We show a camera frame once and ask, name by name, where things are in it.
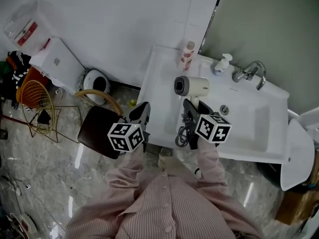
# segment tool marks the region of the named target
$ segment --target sink basin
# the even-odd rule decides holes
[[[235,83],[232,72],[236,68],[233,66],[217,77],[212,74],[211,67],[218,61],[200,55],[197,55],[188,72],[180,72],[175,62],[178,54],[176,51],[171,53],[169,55],[168,50],[160,48],[153,51],[138,100],[151,104],[150,123],[147,126],[147,132],[151,134],[150,143],[178,148],[174,139],[183,125],[181,114],[185,97],[174,93],[174,79],[180,75],[204,77],[210,82],[210,90],[200,100],[215,112],[220,112],[220,107],[226,105],[229,113],[225,118],[233,124],[227,141],[218,147],[219,155],[255,162],[282,164],[287,161],[289,93],[269,82],[258,91],[258,76],[254,76],[252,81]]]

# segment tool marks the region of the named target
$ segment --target black seat cushion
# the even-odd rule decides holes
[[[107,134],[119,118],[113,111],[100,106],[92,107],[81,126],[79,142],[106,157],[117,159],[120,152],[113,149]]]

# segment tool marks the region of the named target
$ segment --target toilet lid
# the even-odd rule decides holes
[[[281,166],[280,175],[284,191],[306,181],[314,165],[314,141],[296,119],[292,119],[288,126],[286,151],[289,159]]]

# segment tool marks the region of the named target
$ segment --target white pump bottle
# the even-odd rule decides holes
[[[223,54],[223,57],[224,58],[219,61],[219,63],[215,66],[213,70],[213,74],[216,76],[222,75],[229,66],[229,61],[233,59],[232,55],[230,54]]]

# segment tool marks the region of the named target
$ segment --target faucet spout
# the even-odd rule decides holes
[[[260,90],[265,82],[266,82],[266,68],[264,64],[260,61],[254,61],[247,67],[239,70],[238,72],[233,74],[233,81],[239,82],[241,79],[246,79],[248,81],[251,81],[254,77],[254,75],[258,72],[258,70],[261,70],[262,76],[260,79],[259,84],[257,85],[256,89]]]

